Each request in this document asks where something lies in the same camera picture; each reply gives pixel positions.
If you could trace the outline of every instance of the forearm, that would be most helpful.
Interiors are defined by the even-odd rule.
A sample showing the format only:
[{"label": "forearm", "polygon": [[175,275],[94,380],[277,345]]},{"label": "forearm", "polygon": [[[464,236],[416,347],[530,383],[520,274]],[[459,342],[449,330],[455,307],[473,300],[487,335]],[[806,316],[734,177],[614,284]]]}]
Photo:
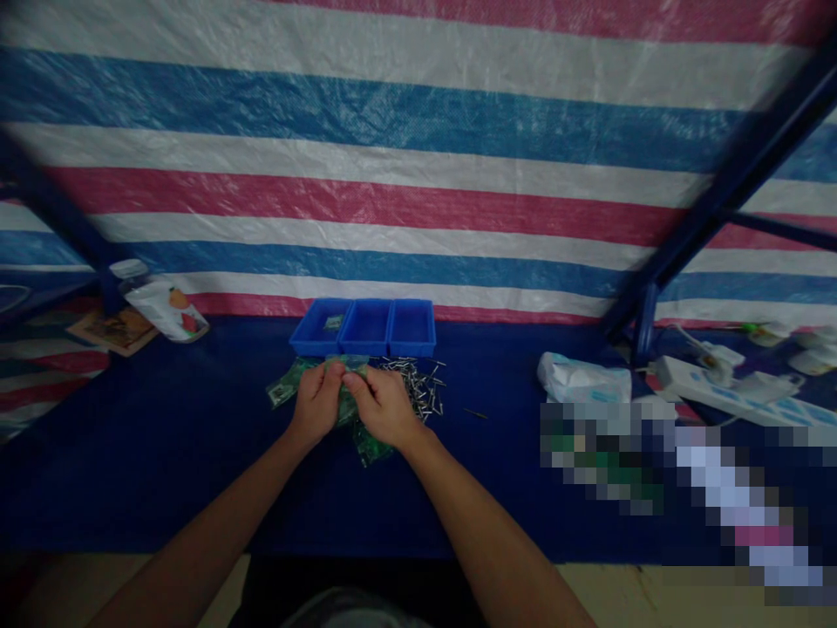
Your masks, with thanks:
[{"label": "forearm", "polygon": [[594,626],[558,570],[430,430],[402,452],[493,628]]},{"label": "forearm", "polygon": [[312,446],[289,429],[119,590],[90,626],[197,625]]}]

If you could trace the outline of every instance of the person's left hand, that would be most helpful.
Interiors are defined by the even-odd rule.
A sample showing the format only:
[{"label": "person's left hand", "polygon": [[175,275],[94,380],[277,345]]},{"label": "person's left hand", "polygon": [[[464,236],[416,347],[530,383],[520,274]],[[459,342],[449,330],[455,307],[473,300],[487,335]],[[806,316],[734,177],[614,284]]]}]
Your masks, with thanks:
[{"label": "person's left hand", "polygon": [[337,423],[337,396],[346,366],[339,361],[323,363],[303,373],[296,393],[296,410],[288,431],[314,446]]}]

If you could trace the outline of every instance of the pixelated area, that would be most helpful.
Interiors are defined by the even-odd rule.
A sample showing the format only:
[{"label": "pixelated area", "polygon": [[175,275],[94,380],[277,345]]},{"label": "pixelated area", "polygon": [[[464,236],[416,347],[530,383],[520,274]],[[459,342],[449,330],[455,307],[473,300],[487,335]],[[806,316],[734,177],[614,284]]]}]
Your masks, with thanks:
[{"label": "pixelated area", "polygon": [[[717,529],[735,584],[766,587],[768,604],[837,605],[823,513],[814,523],[807,499],[794,500],[806,496],[800,474],[834,466],[833,436],[759,427],[763,447],[752,434],[744,446],[734,431],[683,425],[676,415],[672,404],[542,404],[541,467],[560,469],[589,499],[619,502],[623,515],[701,518]],[[686,495],[686,510],[675,495]]]}]

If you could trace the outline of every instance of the person's right hand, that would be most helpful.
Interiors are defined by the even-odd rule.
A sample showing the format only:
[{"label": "person's right hand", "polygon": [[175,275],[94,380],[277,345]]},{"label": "person's right hand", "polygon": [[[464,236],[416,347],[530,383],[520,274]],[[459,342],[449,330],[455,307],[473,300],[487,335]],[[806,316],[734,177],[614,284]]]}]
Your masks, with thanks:
[{"label": "person's right hand", "polygon": [[356,373],[346,373],[343,383],[357,401],[360,420],[381,442],[403,450],[427,429],[412,410],[400,372],[369,366],[366,381]]}]

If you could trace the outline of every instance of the white plastic bag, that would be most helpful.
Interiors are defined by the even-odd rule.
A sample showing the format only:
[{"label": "white plastic bag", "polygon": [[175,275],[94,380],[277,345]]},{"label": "white plastic bag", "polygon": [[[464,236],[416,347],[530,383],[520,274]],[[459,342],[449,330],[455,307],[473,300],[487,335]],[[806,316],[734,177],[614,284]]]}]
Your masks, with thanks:
[{"label": "white plastic bag", "polygon": [[547,390],[549,403],[630,402],[630,371],[624,368],[544,353],[538,363],[538,380]]}]

